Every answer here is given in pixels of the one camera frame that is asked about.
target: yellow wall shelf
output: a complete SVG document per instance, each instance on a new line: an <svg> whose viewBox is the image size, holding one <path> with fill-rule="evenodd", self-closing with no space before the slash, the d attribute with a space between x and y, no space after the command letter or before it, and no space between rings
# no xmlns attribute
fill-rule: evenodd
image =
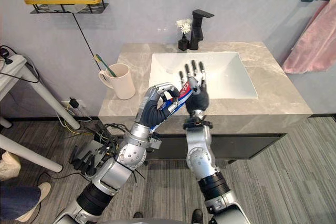
<svg viewBox="0 0 336 224"><path fill-rule="evenodd" d="M77 12L84 14L102 13L108 6L104 0L25 0L27 5L33 5L34 9L31 14L37 13L71 13L65 10L65 5L86 4L86 7ZM51 10L50 5L60 5L60 10Z"/></svg>

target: white flower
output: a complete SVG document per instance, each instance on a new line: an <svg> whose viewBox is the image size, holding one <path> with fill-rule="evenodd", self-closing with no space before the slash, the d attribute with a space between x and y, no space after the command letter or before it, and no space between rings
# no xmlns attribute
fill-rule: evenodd
<svg viewBox="0 0 336 224"><path fill-rule="evenodd" d="M183 21L184 21L183 19L180 19L180 20L176 21L177 27L182 27L182 25L184 23Z"/></svg>
<svg viewBox="0 0 336 224"><path fill-rule="evenodd" d="M181 29L181 32L184 33L184 34L187 34L187 33L190 32L191 23L192 23L192 20L189 19L189 18L180 19L180 20L176 21L177 27L179 27Z"/></svg>
<svg viewBox="0 0 336 224"><path fill-rule="evenodd" d="M190 24L188 23L184 23L182 26L181 26L181 32L183 34L187 34L190 32Z"/></svg>

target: electrical outlet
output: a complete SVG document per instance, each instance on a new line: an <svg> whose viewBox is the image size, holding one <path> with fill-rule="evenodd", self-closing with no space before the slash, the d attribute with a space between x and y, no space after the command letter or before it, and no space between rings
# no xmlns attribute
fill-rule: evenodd
<svg viewBox="0 0 336 224"><path fill-rule="evenodd" d="M79 105L82 107L82 108L86 108L86 105L85 105L85 103L82 101L82 100L77 100L76 99L76 101L79 103ZM70 102L70 99L69 100L64 100L64 101L61 101L61 104L63 105L63 107L70 107L71 108L71 106L69 105L69 102Z"/></svg>

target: black faucet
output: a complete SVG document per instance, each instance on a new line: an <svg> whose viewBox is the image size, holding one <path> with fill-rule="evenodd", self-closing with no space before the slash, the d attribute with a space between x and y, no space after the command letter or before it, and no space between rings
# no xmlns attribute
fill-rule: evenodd
<svg viewBox="0 0 336 224"><path fill-rule="evenodd" d="M190 50L198 50L198 42L203 40L202 19L211 18L214 15L203 10L193 10L193 24L191 26Z"/></svg>

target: white sink basin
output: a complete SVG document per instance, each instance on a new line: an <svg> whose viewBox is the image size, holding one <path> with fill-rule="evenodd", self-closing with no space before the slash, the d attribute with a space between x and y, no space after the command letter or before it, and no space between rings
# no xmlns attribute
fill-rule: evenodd
<svg viewBox="0 0 336 224"><path fill-rule="evenodd" d="M196 52L180 54L153 54L149 87L171 82L181 89L179 71L185 75L184 65L191 60L203 62L207 91L210 99L258 98L248 73L237 52Z"/></svg>

